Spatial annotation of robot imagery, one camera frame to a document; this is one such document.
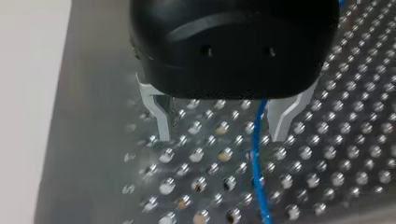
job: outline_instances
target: white wall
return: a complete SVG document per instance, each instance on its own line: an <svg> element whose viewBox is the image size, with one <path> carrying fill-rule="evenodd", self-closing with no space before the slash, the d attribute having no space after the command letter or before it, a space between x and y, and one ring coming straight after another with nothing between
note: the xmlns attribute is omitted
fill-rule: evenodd
<svg viewBox="0 0 396 224"><path fill-rule="evenodd" d="M71 0L0 0L0 223L31 224Z"/></svg>

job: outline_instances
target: metal surface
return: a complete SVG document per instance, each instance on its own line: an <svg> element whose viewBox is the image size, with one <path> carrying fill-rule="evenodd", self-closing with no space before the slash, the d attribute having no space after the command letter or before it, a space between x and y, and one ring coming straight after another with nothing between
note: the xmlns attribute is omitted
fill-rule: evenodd
<svg viewBox="0 0 396 224"><path fill-rule="evenodd" d="M175 100L172 141L159 142L127 8L73 3L35 222L259 223L248 160L257 102ZM394 11L393 0L347 6L292 137L262 138L276 223L394 218Z"/></svg>

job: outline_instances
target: black plastic cover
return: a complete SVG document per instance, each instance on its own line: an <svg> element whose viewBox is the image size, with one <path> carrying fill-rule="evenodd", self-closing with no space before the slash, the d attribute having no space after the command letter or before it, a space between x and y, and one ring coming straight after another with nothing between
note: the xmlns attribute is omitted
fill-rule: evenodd
<svg viewBox="0 0 396 224"><path fill-rule="evenodd" d="M146 79L178 98L298 94L318 78L338 0L132 0L131 34Z"/></svg>

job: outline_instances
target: aluminum breadboard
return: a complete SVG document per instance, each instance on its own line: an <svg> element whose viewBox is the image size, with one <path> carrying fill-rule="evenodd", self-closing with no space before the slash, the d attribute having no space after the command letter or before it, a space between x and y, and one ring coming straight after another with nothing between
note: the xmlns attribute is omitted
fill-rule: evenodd
<svg viewBox="0 0 396 224"><path fill-rule="evenodd" d="M262 183L276 223L332 222L396 202L395 5L344 6L312 102L286 142L271 141L263 116ZM73 38L88 35L83 21L111 33L120 17L74 13L36 223L260 223L249 161L259 102L174 99L172 141L162 143L140 98L139 62L114 37L127 29L97 45Z"/></svg>

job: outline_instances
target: blue cable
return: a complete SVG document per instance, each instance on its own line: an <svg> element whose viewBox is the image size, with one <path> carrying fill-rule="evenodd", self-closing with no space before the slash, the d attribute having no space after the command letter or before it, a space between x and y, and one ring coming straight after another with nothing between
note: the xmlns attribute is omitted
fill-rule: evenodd
<svg viewBox="0 0 396 224"><path fill-rule="evenodd" d="M259 110L257 111L256 119L254 121L253 131L253 149L252 149L252 166L253 166L253 183L256 190L257 198L259 200L260 212L262 215L262 224L273 224L271 213L268 209L268 202L265 196L264 188L260 182L262 177L260 169L260 126L262 123L262 114L264 113L267 100L262 100Z"/></svg>

